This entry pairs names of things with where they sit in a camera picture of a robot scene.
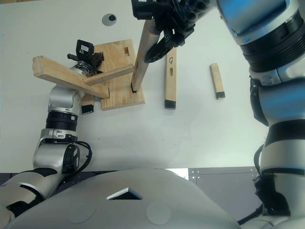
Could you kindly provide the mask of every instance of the white table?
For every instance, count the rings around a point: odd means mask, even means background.
[[[106,13],[118,21],[102,24]],[[93,44],[131,38],[137,50],[143,21],[129,0],[43,0],[0,6],[0,172],[32,169],[45,127],[53,83],[34,78],[32,58],[44,55],[66,66],[77,39]],[[209,65],[220,66],[226,99],[217,101]],[[133,167],[252,166],[267,128],[253,118],[248,64],[217,10],[195,27],[178,49],[176,110],[164,108],[165,61],[149,66],[143,81],[146,104],[79,118],[79,139],[93,149],[88,170]]]

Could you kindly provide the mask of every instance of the black cable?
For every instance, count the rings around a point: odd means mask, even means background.
[[[258,150],[255,152],[254,158],[253,158],[254,166],[255,166],[255,168],[256,168],[256,170],[257,170],[259,175],[261,174],[260,171],[259,171],[260,170],[259,156],[260,156],[260,154],[261,154],[261,152],[263,150],[263,147],[264,147],[264,145],[261,145],[261,147],[258,148]]]
[[[262,212],[263,212],[263,205],[259,206],[259,208],[257,208],[257,209],[255,210],[255,212],[253,212],[253,213],[251,213],[250,215],[246,216],[245,218],[239,220],[237,223],[238,223],[239,225],[243,225],[243,224],[245,224],[246,222],[248,222],[249,220],[254,219],[254,218],[258,217],[259,215],[261,215]]]
[[[76,144],[78,144],[78,145],[80,145],[80,146],[83,146],[83,147],[85,147],[85,148],[88,149],[87,159],[86,159],[86,161],[84,162],[84,164],[83,164],[78,170],[76,170],[76,171],[74,171],[73,173],[67,175],[67,176],[63,179],[63,181],[61,182],[61,184],[70,181],[70,180],[73,179],[76,175],[78,175],[81,171],[83,171],[83,170],[88,166],[88,164],[90,163],[90,161],[91,161],[91,159],[92,159],[92,150],[91,150],[91,147],[90,147],[90,145],[89,145],[88,143],[82,142],[82,141],[77,141],[77,142],[74,142],[74,143],[76,143]]]
[[[262,152],[262,150],[263,150],[263,147],[264,147],[264,145],[261,145],[261,146],[258,148],[258,150],[255,152],[254,158],[253,158],[255,168],[256,168],[256,170],[257,170],[257,172],[258,172],[259,175],[261,174],[260,171],[259,171],[259,170],[260,170],[260,166],[259,166],[259,156],[260,156],[260,154],[261,154],[261,152]],[[259,215],[261,215],[262,212],[263,212],[263,205],[261,205],[259,208],[257,208],[257,209],[255,210],[255,212],[253,212],[253,213],[251,213],[250,215],[246,216],[245,218],[239,220],[237,223],[238,223],[239,225],[243,225],[244,223],[248,222],[249,220],[254,219],[254,218],[258,217]]]

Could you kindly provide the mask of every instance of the wooden board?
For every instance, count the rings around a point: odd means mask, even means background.
[[[50,60],[47,57],[37,56],[33,58],[33,72],[34,76],[37,78],[58,83],[100,98],[109,98],[109,90],[106,86],[102,84],[88,86],[83,82],[83,80],[86,79],[86,76]]]
[[[160,33],[156,29],[154,20],[146,20],[134,66],[135,71],[132,75],[132,89],[134,92],[139,90],[149,65],[149,63],[145,63],[146,53],[154,44],[158,42],[159,37]]]
[[[104,54],[104,61],[99,67],[99,70],[103,72],[121,68],[128,64],[134,65],[135,63],[134,47],[130,39],[95,45],[94,51]],[[110,92],[109,99],[101,99],[102,110],[111,110],[145,103],[142,87],[139,88],[137,93],[132,93],[131,79],[132,73],[99,83],[108,87]]]
[[[133,65],[128,64],[128,65],[126,65],[122,68],[116,68],[116,69],[113,69],[109,72],[105,72],[105,73],[101,73],[101,74],[91,76],[91,77],[89,77],[89,78],[87,78],[83,81],[87,85],[94,85],[94,84],[97,84],[97,83],[101,83],[101,82],[104,82],[104,81],[107,81],[107,80],[114,79],[114,78],[122,76],[122,75],[132,73],[133,71],[134,71]]]
[[[177,49],[166,55],[165,108],[176,109],[177,101]]]
[[[211,70],[214,89],[215,89],[215,93],[216,93],[216,99],[224,99],[225,98],[224,86],[223,86],[223,82],[221,80],[218,64],[216,64],[216,63],[211,64],[210,70]]]

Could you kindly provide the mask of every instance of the wooden post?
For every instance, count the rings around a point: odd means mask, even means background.
[[[34,76],[53,83],[58,83],[74,90],[83,91],[87,94],[92,94],[102,99],[109,98],[108,87],[102,84],[86,85],[83,80],[86,76],[79,74],[70,68],[67,68],[53,60],[44,56],[33,58]]]
[[[83,115],[94,112],[94,95],[85,94],[81,99],[81,113]]]
[[[176,109],[177,101],[177,49],[166,55],[165,108]]]
[[[214,89],[216,93],[216,99],[224,99],[225,98],[224,86],[221,80],[218,64],[216,63],[211,64],[210,69],[211,69]]]
[[[139,90],[149,65],[144,61],[146,53],[154,44],[158,42],[159,37],[160,33],[156,30],[154,19],[146,20],[143,27],[137,59],[134,66],[135,71],[132,75],[132,92],[134,93]]]

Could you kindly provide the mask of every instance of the light wood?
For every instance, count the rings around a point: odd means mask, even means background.
[[[58,83],[100,98],[109,98],[108,87],[102,84],[88,86],[82,81],[83,79],[86,79],[86,76],[79,74],[44,56],[37,56],[33,58],[33,71],[34,76],[37,78]]]
[[[223,86],[223,82],[221,80],[218,64],[216,64],[216,63],[211,64],[210,70],[211,70],[211,74],[212,74],[216,98],[224,99],[225,98],[224,86]]]
[[[102,62],[101,66],[99,66],[99,70],[103,72],[122,68],[128,64],[134,64],[135,62],[135,52],[132,40],[95,45],[94,51],[104,53],[105,60]],[[132,73],[129,73],[99,83],[108,87],[110,91],[109,99],[101,99],[103,110],[145,103],[142,87],[139,88],[137,93],[132,93],[131,78]]]
[[[83,115],[93,112],[94,107],[94,95],[85,94],[81,99],[81,112]]]
[[[165,100],[176,102],[177,101],[177,49],[173,48],[166,55],[166,76],[165,76]],[[175,109],[174,107],[167,106],[165,108]]]
[[[158,42],[159,37],[160,33],[156,30],[154,20],[146,20],[143,27],[140,46],[134,66],[135,71],[132,75],[132,89],[134,91],[139,90],[149,65],[144,61],[146,53],[154,44]]]
[[[113,69],[109,72],[105,72],[105,73],[101,73],[101,74],[97,74],[94,76],[91,76],[87,79],[84,79],[84,83],[87,85],[94,85],[97,83],[101,83],[107,80],[111,80],[114,79],[115,77],[119,77],[122,75],[126,75],[129,73],[132,73],[134,71],[134,67],[132,64],[128,64],[122,68],[117,68],[117,69]]]

